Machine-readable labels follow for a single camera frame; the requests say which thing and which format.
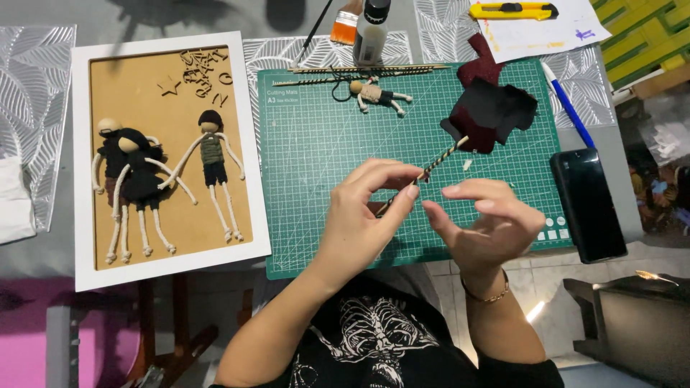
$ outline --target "wooden star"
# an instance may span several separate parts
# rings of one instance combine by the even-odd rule
[[[167,95],[168,93],[172,93],[174,95],[177,95],[177,87],[182,83],[182,81],[177,81],[174,80],[170,77],[167,76],[167,78],[163,79],[160,81],[157,85],[159,88],[163,90],[163,93],[161,96]]]

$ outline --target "gold bracelet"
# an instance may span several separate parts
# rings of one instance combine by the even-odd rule
[[[472,295],[472,293],[467,289],[467,286],[465,285],[465,279],[462,278],[462,274],[460,274],[460,283],[462,284],[462,288],[465,289],[465,294],[470,298],[476,300],[477,302],[494,303],[500,298],[503,298],[508,293],[508,291],[510,291],[510,286],[508,285],[508,274],[504,269],[501,269],[501,271],[503,271],[503,278],[506,280],[506,286],[505,288],[503,288],[503,291],[500,294],[492,296],[489,299],[479,299],[476,296]]]

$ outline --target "white bottle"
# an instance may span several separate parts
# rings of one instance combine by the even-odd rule
[[[357,20],[357,36],[353,57],[357,66],[381,64],[388,26],[386,19],[391,9],[391,0],[366,0],[364,12]]]

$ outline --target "blue pen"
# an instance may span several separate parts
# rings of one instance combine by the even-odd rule
[[[549,81],[551,90],[553,90],[558,99],[561,101],[563,109],[565,109],[566,113],[568,113],[568,117],[570,117],[570,120],[573,122],[573,124],[575,124],[575,129],[578,130],[578,133],[580,134],[582,141],[588,148],[595,148],[594,142],[592,141],[592,138],[589,136],[589,132],[587,132],[587,128],[584,127],[584,124],[582,123],[580,116],[578,116],[578,113],[575,112],[573,104],[570,102],[568,95],[565,94],[565,90],[563,90],[563,87],[561,87],[561,85],[558,83],[558,80],[556,79],[556,76],[553,74],[553,71],[551,71],[551,69],[544,62],[542,62],[542,68],[544,69],[544,75],[546,75],[546,80]]]

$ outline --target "white frame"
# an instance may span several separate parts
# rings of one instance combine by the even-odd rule
[[[72,49],[72,114],[74,116],[75,177],[75,289],[85,291],[135,280],[154,278],[270,255],[264,190],[259,170],[259,155],[249,88],[239,31],[190,37],[123,43],[115,57],[182,51],[191,48],[228,46],[237,105],[237,121],[246,171],[249,211],[252,220],[251,242],[186,255],[130,264],[96,271],[94,255],[94,191],[91,184],[91,100],[89,63],[93,59],[113,58],[113,44]]]

